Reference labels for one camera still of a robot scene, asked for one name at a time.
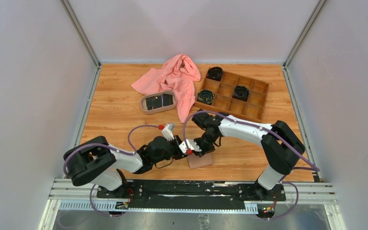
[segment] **white wall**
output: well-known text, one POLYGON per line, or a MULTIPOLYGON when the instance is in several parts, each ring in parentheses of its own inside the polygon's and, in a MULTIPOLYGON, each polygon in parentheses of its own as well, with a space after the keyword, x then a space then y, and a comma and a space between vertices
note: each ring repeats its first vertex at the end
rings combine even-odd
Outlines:
POLYGON ((318 0, 70 0, 102 62, 283 62, 318 0))
POLYGON ((291 77, 347 229, 368 229, 368 1, 328 1, 291 77))
POLYGON ((0 0, 0 230, 37 229, 93 76, 58 0, 0 0))

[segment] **black roll of tape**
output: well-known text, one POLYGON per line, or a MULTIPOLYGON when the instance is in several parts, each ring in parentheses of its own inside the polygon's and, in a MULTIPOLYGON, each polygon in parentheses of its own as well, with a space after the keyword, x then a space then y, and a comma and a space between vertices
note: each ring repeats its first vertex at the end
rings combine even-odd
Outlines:
POLYGON ((245 86, 238 85, 233 90, 232 98, 247 102, 249 98, 250 90, 245 86))
POLYGON ((204 104, 212 105, 214 101, 214 93, 209 90, 201 90, 197 96, 197 101, 204 104))
POLYGON ((223 76, 223 69, 218 66, 210 68, 207 72, 208 79, 221 81, 222 76, 223 76))

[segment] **wooden table surface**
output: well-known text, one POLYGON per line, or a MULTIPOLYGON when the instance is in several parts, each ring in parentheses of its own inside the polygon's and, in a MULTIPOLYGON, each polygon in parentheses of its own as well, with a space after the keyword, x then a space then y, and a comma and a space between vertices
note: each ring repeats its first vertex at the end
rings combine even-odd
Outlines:
MULTIPOLYGON (((182 137, 183 124, 180 123, 177 110, 146 115, 140 110, 139 101, 143 96, 130 85, 145 74, 150 68, 160 69, 162 64, 105 64, 102 67, 98 84, 94 93, 87 122, 82 134, 81 143, 96 136, 105 136, 109 143, 122 149, 131 150, 127 142, 128 132, 139 125, 160 125, 175 123, 174 134, 182 137)), ((263 123, 286 122, 301 139, 297 120, 288 94, 286 82, 280 65, 221 65, 198 64, 202 79, 195 82, 195 90, 199 91, 208 68, 220 66, 225 71, 256 78, 270 83, 263 123)), ((190 113, 198 108, 192 107, 190 113)), ((187 138, 196 138, 203 131, 189 122, 186 129, 187 138)), ((161 131, 144 127, 135 130, 131 140, 138 149, 148 144, 161 131)), ((136 175, 124 171, 127 179, 180 179, 180 180, 231 180, 254 181, 267 166, 263 149, 236 138, 222 138, 222 146, 212 153, 214 164, 211 166, 189 169, 187 159, 174 161, 163 169, 153 169, 136 175)), ((159 167, 167 162, 160 162, 159 167)), ((299 161, 298 166, 307 166, 299 161)), ((310 171, 295 170, 286 180, 313 181, 310 171)))

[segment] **wooden tray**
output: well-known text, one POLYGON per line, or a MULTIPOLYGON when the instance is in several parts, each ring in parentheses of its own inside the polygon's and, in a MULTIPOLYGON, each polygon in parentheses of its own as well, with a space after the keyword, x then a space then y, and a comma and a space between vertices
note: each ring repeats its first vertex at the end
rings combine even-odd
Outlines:
POLYGON ((212 105, 196 101, 195 106, 204 110, 226 112, 240 119, 261 122, 269 83, 224 71, 221 81, 204 78, 201 90, 210 90, 215 98, 212 105), (247 102, 232 98, 235 86, 250 90, 247 102))

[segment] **pink cloth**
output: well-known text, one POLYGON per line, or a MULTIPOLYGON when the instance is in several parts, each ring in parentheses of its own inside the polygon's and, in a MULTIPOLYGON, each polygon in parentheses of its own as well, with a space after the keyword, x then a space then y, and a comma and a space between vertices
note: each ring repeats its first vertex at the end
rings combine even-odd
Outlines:
POLYGON ((177 98, 178 118, 184 123, 196 101, 193 81, 199 80, 201 75, 194 62, 187 55, 178 54, 161 69, 151 68, 131 86, 144 95, 173 90, 177 98))

